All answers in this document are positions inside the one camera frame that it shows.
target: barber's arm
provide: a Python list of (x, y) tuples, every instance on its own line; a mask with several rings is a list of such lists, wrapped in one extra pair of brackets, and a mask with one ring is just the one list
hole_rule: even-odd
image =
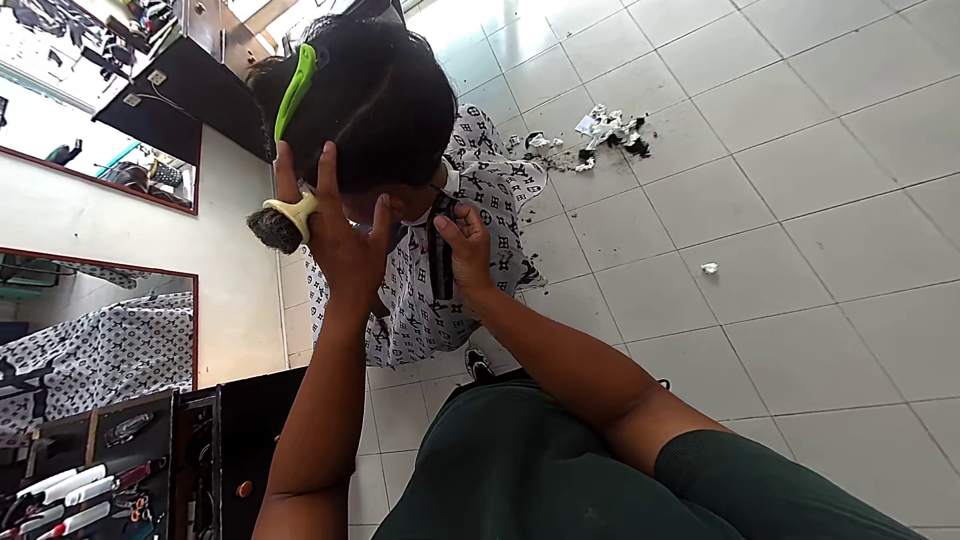
[[(277, 191), (295, 196), (290, 147), (277, 145)], [(324, 325), (283, 426), (254, 539), (347, 537), (347, 490), (364, 406), (364, 330), (383, 280), (390, 211), (377, 201), (372, 233), (352, 228), (340, 206), (336, 147), (318, 164), (310, 251), (330, 285)]]
[(727, 429), (687, 405), (619, 351), (544, 317), (493, 286), (490, 237), (475, 209), (435, 221), (453, 247), (459, 294), (544, 391), (602, 433), (625, 463), (653, 475), (660, 449), (693, 430)]

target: green hair clip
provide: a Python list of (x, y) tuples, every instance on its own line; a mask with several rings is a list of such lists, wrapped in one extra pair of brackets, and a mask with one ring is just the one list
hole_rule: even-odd
[[(324, 64), (328, 60), (328, 55), (324, 54)], [(290, 119), (293, 118), (294, 111), (303, 101), (303, 96), (313, 84), (313, 75), (319, 69), (317, 65), (317, 51), (313, 47), (304, 43), (300, 46), (300, 59), (297, 61), (297, 71), (294, 78), (290, 80), (286, 93), (283, 94), (283, 101), (280, 103), (280, 110), (276, 114), (276, 125), (274, 127), (274, 140), (281, 140), (283, 132), (286, 131)]]

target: barber's hand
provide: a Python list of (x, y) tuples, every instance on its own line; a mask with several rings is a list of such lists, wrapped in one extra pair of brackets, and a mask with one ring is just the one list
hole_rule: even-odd
[(435, 217), (433, 223), (453, 248), (453, 280), (469, 300), (494, 288), (490, 278), (490, 233), (475, 208), (459, 204), (453, 213), (457, 223), (443, 216)]
[[(276, 146), (277, 195), (285, 203), (300, 200), (290, 146)], [(344, 216), (337, 186), (337, 146), (327, 142), (317, 163), (317, 211), (310, 214), (307, 247), (330, 285), (330, 302), (347, 302), (369, 312), (376, 289), (383, 282), (390, 243), (390, 201), (381, 195), (373, 213), (373, 231), (363, 233)]]

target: dark green shirt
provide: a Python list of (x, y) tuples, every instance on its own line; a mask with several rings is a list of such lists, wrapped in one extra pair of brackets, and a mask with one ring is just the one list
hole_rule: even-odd
[(651, 479), (531, 381), (469, 390), (430, 426), (374, 540), (911, 539), (921, 536), (749, 439), (670, 441)]

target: fingers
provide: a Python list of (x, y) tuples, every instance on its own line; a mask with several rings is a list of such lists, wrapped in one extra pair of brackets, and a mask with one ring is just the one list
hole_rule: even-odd
[(383, 193), (376, 200), (376, 209), (373, 210), (373, 231), (370, 233), (370, 242), (377, 250), (384, 253), (390, 244), (390, 195)]
[(288, 204), (300, 201), (300, 190), (297, 188), (297, 173), (294, 172), (294, 153), (285, 141), (276, 142), (276, 160), (274, 161), (276, 175), (276, 197)]
[(340, 187), (337, 185), (337, 145), (327, 141), (324, 153), (317, 162), (317, 202), (324, 220), (347, 223), (340, 203)]
[(483, 219), (480, 218), (480, 214), (474, 207), (458, 204), (457, 208), (453, 210), (453, 214), (457, 216), (457, 219), (464, 220), (468, 227), (476, 231), (484, 229)]
[(467, 238), (449, 218), (438, 215), (433, 218), (433, 224), (437, 227), (437, 231), (440, 231), (440, 236), (453, 248), (454, 253), (467, 247)]

